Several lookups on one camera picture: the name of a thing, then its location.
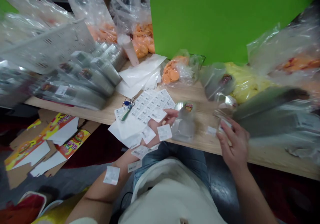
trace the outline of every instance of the wrist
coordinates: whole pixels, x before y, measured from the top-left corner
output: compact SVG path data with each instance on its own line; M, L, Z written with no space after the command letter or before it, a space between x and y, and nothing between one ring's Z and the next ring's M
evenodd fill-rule
M231 174L232 174L235 182L238 182L243 178L247 178L248 175L251 175L247 165L245 165L241 168L236 168L236 169L230 170L230 171L231 171Z

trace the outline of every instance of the left hand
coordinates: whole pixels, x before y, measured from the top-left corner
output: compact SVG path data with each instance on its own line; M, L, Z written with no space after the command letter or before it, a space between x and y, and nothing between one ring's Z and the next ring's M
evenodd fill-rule
M167 124L172 126L172 124L174 123L174 121L176 120L176 118L179 115L178 110L164 109L163 111L165 111L167 113L167 115L162 119L162 121L160 121L158 123L154 119L150 119L148 122L148 126L155 132L156 136L147 145L144 143L144 140L142 139L142 142L141 142L142 145L147 146L148 148L151 148L151 147L155 146L156 144L159 144L160 139L159 139L159 134L158 134L158 127L160 127L162 125L164 126Z

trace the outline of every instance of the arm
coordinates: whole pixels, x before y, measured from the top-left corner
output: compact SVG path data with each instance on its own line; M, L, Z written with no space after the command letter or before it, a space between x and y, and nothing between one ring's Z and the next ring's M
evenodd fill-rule
M221 144L223 159L236 183L240 208L246 223L277 224L276 218L247 166L249 133L235 121L231 119L228 121L232 124L233 130L222 121L221 127L226 136L217 133L217 137Z
M156 136L148 143L142 140L141 145L151 148L160 142L157 127L161 126L163 121L165 124L172 125L178 116L178 111L173 109L165 109L167 116L162 122L157 123L153 119L148 122L148 126L156 133ZM138 161L139 159L131 154L132 150L127 150L112 166L120 168L120 175L118 184L116 186L103 183L106 171L104 171L98 179L92 184L87 193L78 202L75 208L69 215L66 223L70 223L82 217L91 217L97 223L109 223L113 203L116 201L120 192L126 182L128 181L131 173L128 173L128 164Z

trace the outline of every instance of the right hand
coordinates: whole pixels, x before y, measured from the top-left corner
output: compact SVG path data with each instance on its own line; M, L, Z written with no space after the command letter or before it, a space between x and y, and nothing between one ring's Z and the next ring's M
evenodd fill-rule
M222 120L221 128L226 136L222 133L217 133L217 138L220 141L223 160L228 165L231 173L235 175L248 169L250 134L234 120L228 118L228 122L234 130Z

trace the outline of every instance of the sticker on arm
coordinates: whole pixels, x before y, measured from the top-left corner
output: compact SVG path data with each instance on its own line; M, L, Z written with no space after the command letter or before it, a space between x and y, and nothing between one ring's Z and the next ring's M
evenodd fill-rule
M131 163L128 165L128 173L135 171L136 169L139 169L140 167L142 167L142 160Z
M106 175L104 177L103 183L116 186L118 184L119 175L120 175L120 168L107 166L107 171L106 171Z
M135 157L138 157L140 160L142 160L145 155L148 153L149 148L145 146L138 146L136 149L134 149L131 154Z

